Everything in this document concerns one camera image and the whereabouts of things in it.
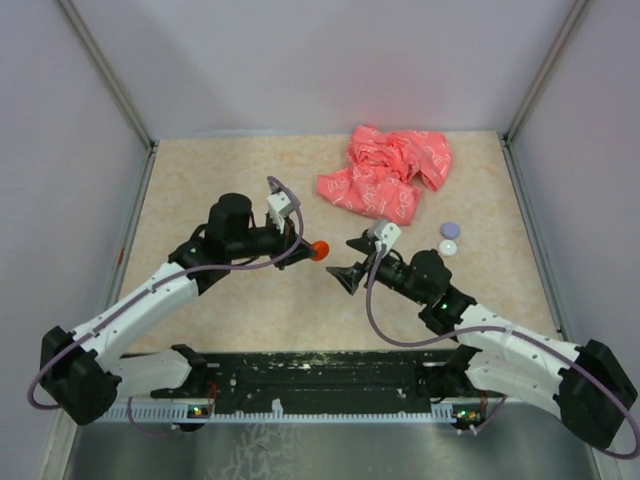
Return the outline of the left aluminium frame post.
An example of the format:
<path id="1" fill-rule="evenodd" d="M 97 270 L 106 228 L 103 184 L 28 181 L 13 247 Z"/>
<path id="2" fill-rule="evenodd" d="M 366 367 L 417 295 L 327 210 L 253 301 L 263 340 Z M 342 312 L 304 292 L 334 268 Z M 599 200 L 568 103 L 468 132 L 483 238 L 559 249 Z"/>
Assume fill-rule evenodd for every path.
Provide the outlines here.
<path id="1" fill-rule="evenodd" d="M 55 0 L 54 4 L 67 22 L 73 35 L 77 38 L 82 50 L 128 126 L 136 134 L 145 149 L 152 151 L 155 141 L 149 134 L 141 114 L 126 91 L 123 82 L 118 77 L 116 70 L 90 31 L 76 3 L 71 0 Z"/>

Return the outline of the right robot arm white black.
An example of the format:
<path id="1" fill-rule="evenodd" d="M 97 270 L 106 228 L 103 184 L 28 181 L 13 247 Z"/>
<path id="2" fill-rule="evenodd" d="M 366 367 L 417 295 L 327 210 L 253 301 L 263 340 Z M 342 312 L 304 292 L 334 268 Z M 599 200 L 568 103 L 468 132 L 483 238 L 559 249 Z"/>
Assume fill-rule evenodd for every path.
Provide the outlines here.
<path id="1" fill-rule="evenodd" d="M 347 244 L 365 254 L 365 261 L 327 271 L 349 294 L 362 281 L 369 287 L 380 283 L 421 306 L 419 317 L 436 341 L 458 343 L 463 360 L 446 372 L 454 393 L 466 396 L 477 389 L 535 406 L 608 456 L 623 424 L 639 431 L 630 412 L 638 392 L 604 343 L 578 345 L 500 317 L 452 285 L 452 274 L 434 249 L 404 261 L 367 235 Z"/>

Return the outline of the white earbud charging case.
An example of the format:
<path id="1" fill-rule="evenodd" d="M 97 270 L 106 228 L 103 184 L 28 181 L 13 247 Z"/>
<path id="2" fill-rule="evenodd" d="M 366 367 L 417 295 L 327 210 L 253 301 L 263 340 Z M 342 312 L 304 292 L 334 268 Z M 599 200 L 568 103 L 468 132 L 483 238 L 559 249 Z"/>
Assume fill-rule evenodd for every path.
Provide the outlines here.
<path id="1" fill-rule="evenodd" d="M 454 240 L 443 239 L 438 245 L 439 253 L 445 257 L 455 256 L 458 252 L 458 246 Z"/>

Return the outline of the aluminium frame post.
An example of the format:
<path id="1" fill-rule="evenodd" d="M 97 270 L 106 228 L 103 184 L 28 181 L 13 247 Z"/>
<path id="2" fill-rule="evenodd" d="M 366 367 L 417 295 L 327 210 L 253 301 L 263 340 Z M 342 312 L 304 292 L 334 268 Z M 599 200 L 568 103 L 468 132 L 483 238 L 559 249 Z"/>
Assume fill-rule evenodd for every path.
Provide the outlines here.
<path id="1" fill-rule="evenodd" d="M 568 48 L 569 43 L 579 30 L 581 23 L 587 14 L 592 1 L 575 0 L 571 4 L 561 27 L 554 37 L 551 46 L 537 69 L 532 82 L 530 83 L 523 101 L 518 107 L 513 119 L 502 136 L 502 141 L 506 147 L 514 144 L 528 117 L 534 110 L 537 101 L 542 95 L 547 83 L 550 81 L 561 57 Z"/>
<path id="2" fill-rule="evenodd" d="M 82 50 L 128 126 L 136 134 L 145 149 L 152 151 L 155 141 L 149 134 L 141 114 L 126 91 L 123 82 L 118 77 L 116 70 L 90 31 L 76 3 L 71 0 L 55 0 L 54 4 L 67 22 L 73 35 L 77 38 Z"/>

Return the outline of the right aluminium frame post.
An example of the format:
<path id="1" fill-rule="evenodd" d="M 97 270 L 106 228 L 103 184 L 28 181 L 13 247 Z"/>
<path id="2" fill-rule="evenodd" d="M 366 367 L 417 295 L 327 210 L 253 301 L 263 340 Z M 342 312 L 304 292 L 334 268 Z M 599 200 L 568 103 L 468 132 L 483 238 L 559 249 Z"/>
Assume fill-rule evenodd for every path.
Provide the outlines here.
<path id="1" fill-rule="evenodd" d="M 575 0 L 571 4 L 561 27 L 554 37 L 551 46 L 537 69 L 532 82 L 530 83 L 523 101 L 518 107 L 513 119 L 502 136 L 502 141 L 506 147 L 514 144 L 528 117 L 534 110 L 537 101 L 542 95 L 547 83 L 550 81 L 561 57 L 568 48 L 569 43 L 579 30 L 581 23 L 587 14 L 592 1 Z"/>

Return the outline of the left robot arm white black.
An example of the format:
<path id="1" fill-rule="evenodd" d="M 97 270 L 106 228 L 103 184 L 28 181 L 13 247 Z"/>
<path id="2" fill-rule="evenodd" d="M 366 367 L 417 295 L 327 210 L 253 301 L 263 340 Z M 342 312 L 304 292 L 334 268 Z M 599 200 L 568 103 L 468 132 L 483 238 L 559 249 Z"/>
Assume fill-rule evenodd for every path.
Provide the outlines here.
<path id="1" fill-rule="evenodd" d="M 298 199 L 283 187 L 267 198 L 265 223 L 254 223 L 251 200 L 222 195 L 206 223 L 179 245 L 141 286 L 71 331 L 55 327 L 42 339 L 41 386 L 79 426 L 99 419 L 118 400 L 171 390 L 194 397 L 208 384 L 204 358 L 186 345 L 126 356 L 141 336 L 203 295 L 232 271 L 278 269 L 316 259 L 302 237 Z"/>

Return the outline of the purple earbud charging case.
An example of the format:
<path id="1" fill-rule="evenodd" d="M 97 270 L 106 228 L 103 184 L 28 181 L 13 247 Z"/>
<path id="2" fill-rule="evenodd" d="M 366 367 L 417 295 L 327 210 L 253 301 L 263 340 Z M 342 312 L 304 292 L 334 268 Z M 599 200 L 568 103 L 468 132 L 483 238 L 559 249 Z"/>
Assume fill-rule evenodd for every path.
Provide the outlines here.
<path id="1" fill-rule="evenodd" d="M 440 234 L 445 239 L 454 240 L 461 234 L 460 226 L 455 222 L 445 222 L 440 227 Z"/>

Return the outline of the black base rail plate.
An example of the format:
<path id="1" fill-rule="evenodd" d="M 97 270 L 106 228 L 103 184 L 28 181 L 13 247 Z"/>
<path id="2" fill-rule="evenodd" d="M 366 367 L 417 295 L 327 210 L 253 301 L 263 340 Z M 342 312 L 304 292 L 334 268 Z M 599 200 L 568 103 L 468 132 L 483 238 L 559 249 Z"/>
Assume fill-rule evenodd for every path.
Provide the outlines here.
<path id="1" fill-rule="evenodd" d="M 218 414 L 428 413 L 446 399 L 478 399 L 464 355 L 445 350 L 205 353 L 180 387 L 154 399 L 206 399 Z"/>

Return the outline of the crumpled pink printed cloth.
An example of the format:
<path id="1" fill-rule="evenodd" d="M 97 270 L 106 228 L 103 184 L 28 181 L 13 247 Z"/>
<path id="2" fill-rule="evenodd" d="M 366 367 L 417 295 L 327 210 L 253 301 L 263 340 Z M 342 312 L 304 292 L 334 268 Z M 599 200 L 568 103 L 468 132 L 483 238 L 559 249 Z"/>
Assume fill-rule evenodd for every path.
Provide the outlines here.
<path id="1" fill-rule="evenodd" d="M 414 220 L 423 187 L 438 191 L 453 164 L 444 134 L 435 131 L 382 132 L 356 127 L 349 139 L 342 170 L 317 177 L 316 193 L 333 206 L 400 226 Z"/>

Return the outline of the orange earbud charging case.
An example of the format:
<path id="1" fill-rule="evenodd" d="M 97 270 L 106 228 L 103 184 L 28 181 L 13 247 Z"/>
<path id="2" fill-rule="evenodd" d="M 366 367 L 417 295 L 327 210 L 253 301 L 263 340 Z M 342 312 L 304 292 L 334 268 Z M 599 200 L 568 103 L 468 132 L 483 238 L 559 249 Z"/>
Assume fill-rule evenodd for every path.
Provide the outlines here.
<path id="1" fill-rule="evenodd" d="M 325 241 L 318 240 L 311 244 L 313 250 L 313 256 L 311 258 L 314 262 L 324 260 L 330 253 L 329 244 Z"/>

